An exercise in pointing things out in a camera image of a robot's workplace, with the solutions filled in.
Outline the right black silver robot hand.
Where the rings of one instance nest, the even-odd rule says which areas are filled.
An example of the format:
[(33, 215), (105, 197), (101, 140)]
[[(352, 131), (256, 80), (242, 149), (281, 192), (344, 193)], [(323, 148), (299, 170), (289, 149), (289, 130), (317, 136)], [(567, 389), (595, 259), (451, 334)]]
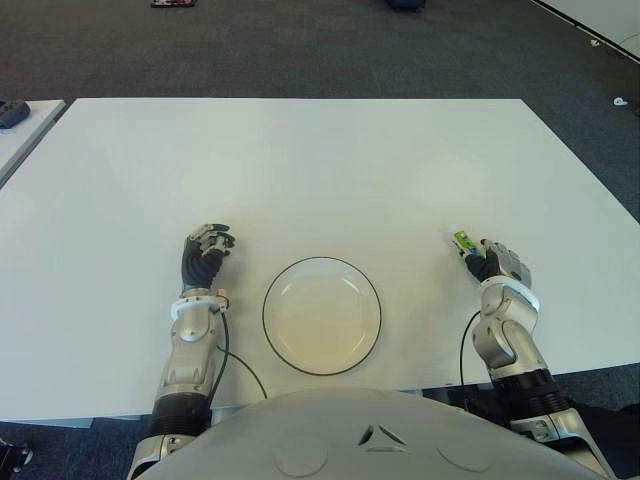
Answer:
[(481, 249), (464, 257), (469, 272), (479, 282), (497, 276), (509, 277), (527, 288), (532, 286), (529, 267), (504, 244), (488, 239), (481, 240)]

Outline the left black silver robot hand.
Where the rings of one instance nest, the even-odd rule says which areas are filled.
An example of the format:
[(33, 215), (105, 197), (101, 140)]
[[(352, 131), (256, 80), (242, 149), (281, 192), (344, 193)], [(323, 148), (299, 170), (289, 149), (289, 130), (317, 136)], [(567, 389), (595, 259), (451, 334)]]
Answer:
[(224, 224), (203, 224), (191, 232), (181, 259), (183, 290), (210, 289), (235, 241)]

